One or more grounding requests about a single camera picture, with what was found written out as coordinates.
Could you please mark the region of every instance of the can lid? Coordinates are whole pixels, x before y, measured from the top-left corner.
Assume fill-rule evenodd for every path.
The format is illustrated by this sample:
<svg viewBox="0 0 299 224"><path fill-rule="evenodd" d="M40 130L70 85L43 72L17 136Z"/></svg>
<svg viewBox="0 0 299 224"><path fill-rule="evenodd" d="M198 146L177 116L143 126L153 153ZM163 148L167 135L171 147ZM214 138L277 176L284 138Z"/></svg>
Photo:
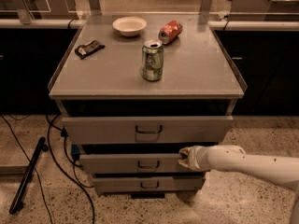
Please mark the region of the can lid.
<svg viewBox="0 0 299 224"><path fill-rule="evenodd" d="M155 41L155 40L145 41L145 43L144 43L144 46L149 49L157 49L161 45L162 45L161 41Z"/></svg>

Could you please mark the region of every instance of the bowl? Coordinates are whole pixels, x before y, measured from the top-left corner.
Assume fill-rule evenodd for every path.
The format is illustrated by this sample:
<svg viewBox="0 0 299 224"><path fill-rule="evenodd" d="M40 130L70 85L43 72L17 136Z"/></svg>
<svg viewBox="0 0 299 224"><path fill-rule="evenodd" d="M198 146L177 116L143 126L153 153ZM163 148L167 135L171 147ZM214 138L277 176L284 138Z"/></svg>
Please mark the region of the bowl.
<svg viewBox="0 0 299 224"><path fill-rule="evenodd" d="M136 36L147 26L147 22L138 17L123 17L115 20L112 26L123 36Z"/></svg>

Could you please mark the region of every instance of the white robotic arm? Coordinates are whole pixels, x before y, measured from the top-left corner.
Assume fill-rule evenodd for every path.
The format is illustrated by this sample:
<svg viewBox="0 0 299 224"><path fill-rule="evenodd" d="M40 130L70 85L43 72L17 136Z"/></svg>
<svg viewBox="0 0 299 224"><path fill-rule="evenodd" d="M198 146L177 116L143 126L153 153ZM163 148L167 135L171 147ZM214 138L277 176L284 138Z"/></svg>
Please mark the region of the white robotic arm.
<svg viewBox="0 0 299 224"><path fill-rule="evenodd" d="M179 164L194 171L240 172L297 190L291 223L299 223L298 158L248 155L238 146L185 147L179 154Z"/></svg>

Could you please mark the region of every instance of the drawer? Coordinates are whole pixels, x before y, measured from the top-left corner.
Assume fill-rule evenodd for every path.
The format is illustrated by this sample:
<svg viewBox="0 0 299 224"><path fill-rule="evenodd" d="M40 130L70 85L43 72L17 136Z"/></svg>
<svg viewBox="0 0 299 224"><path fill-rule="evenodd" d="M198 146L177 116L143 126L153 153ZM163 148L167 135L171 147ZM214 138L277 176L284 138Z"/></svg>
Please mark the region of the drawer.
<svg viewBox="0 0 299 224"><path fill-rule="evenodd" d="M104 177L94 178L96 193L154 192L199 190L203 186L201 175L158 177Z"/></svg>
<svg viewBox="0 0 299 224"><path fill-rule="evenodd" d="M231 116L64 118L74 144L221 142Z"/></svg>
<svg viewBox="0 0 299 224"><path fill-rule="evenodd" d="M80 162L91 174L192 172L178 164L178 154L81 155Z"/></svg>

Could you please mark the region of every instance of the terrazzo floor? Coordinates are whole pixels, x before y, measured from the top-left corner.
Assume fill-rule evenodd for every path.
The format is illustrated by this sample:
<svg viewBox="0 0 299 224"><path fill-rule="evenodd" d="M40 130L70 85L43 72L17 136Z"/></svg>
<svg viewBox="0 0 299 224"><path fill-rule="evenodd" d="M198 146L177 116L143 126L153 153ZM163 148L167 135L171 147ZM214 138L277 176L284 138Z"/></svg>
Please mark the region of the terrazzo floor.
<svg viewBox="0 0 299 224"><path fill-rule="evenodd" d="M45 116L15 120L4 115L31 157L39 137L47 136ZM55 122L62 127L61 117ZM235 117L221 145L239 145L249 154L299 158L298 117ZM0 118L0 166L27 165L7 124ZM50 144L57 161L74 177L64 154L64 139L50 130ZM49 152L42 152L36 165L53 223L92 223L92 209L81 189L56 167ZM76 169L78 178L89 185L89 176ZM23 209L8 210L19 187L19 179L0 179L0 223L50 223L34 174L23 198ZM289 223L294 192L253 177L211 171L196 194L166 193L162 199L132 199L130 195L98 196L86 189L95 209L95 223Z"/></svg>

